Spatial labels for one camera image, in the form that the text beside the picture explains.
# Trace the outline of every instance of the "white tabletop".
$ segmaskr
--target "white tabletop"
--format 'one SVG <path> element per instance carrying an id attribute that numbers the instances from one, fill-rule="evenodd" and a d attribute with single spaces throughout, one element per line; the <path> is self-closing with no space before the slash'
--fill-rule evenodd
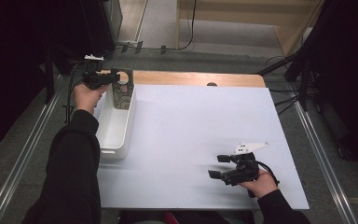
<path id="1" fill-rule="evenodd" d="M 266 88 L 136 85 L 130 150 L 101 160 L 102 207 L 135 209 L 258 209 L 242 187 L 211 179 L 228 171 L 239 142 L 268 142 L 255 157 L 281 181 L 294 209 L 309 209 L 282 126 Z"/>

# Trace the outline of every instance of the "white container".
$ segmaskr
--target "white container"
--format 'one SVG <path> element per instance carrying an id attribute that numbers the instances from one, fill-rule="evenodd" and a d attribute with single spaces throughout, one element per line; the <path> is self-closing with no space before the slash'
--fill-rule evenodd
<path id="1" fill-rule="evenodd" d="M 100 104 L 102 105 L 97 106 L 94 116 L 100 121 L 96 136 L 100 142 L 101 156 L 108 159 L 123 159 L 129 151 L 136 107 L 135 88 L 129 110 L 114 107 L 112 87 L 104 94 Z"/>

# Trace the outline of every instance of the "person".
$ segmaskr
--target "person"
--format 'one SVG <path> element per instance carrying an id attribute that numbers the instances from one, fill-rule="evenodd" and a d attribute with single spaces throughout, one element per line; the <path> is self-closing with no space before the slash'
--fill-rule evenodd
<path id="1" fill-rule="evenodd" d="M 92 115 L 107 89 L 108 86 L 97 90 L 85 84 L 75 86 L 76 111 L 71 123 L 54 136 L 40 197 L 29 208 L 23 224 L 101 223 L 97 179 L 100 145 L 95 136 L 99 123 Z M 240 185 L 253 191 L 258 198 L 265 224 L 309 223 L 302 213 L 292 210 L 268 172 L 260 170 L 256 181 Z"/>

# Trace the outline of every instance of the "black sweatshirt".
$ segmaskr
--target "black sweatshirt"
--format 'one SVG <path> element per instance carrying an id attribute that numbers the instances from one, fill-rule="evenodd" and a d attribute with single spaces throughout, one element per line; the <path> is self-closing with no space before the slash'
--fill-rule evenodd
<path id="1" fill-rule="evenodd" d="M 87 111 L 77 110 L 71 124 L 55 135 L 40 198 L 28 210 L 23 224 L 101 223 L 97 130 L 97 119 Z M 279 190 L 262 197 L 258 203 L 265 224 L 310 223 L 304 214 L 293 211 Z"/>

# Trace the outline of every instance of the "gray carpet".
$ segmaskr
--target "gray carpet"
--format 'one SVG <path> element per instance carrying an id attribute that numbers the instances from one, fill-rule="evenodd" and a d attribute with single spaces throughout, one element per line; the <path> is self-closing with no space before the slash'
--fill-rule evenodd
<path id="1" fill-rule="evenodd" d="M 248 56 L 229 56 L 217 54 L 166 51 L 161 54 L 158 50 L 143 49 L 136 54 L 134 49 L 121 53 L 116 51 L 104 68 L 122 67 L 134 70 L 159 71 L 190 71 L 231 74 L 252 74 L 265 67 L 267 58 Z M 274 71 L 275 75 L 265 76 L 266 84 L 275 90 L 286 90 L 287 85 L 282 74 L 285 68 Z M 64 109 L 66 100 L 66 85 L 58 99 L 46 128 L 35 146 L 34 154 L 16 188 L 6 212 L 0 223 L 21 223 L 25 212 L 37 199 L 45 178 L 45 165 L 48 149 L 54 134 L 62 127 L 65 119 Z M 288 92 L 272 92 L 274 102 L 280 102 L 291 97 Z M 34 127 L 44 106 L 45 92 L 42 91 L 29 105 L 28 109 L 13 125 L 6 138 L 0 144 L 0 188 L 5 183 L 11 168 L 26 143 L 28 135 Z M 323 117 L 318 114 L 308 102 L 310 116 L 318 135 L 324 144 L 326 153 L 332 162 L 339 180 L 349 198 L 358 198 L 358 161 L 342 160 L 336 150 L 335 142 L 328 131 Z M 277 107 L 281 111 L 286 105 Z M 304 211 L 311 223 L 342 223 L 336 204 L 326 185 L 324 177 L 316 161 L 310 141 L 304 131 L 294 106 L 280 115 L 282 128 L 303 183 L 310 204 L 310 210 Z M 352 204 L 358 218 L 358 202 Z M 117 211 L 103 210 L 103 223 L 117 223 Z M 256 223 L 261 223 L 261 213 L 255 213 Z"/>

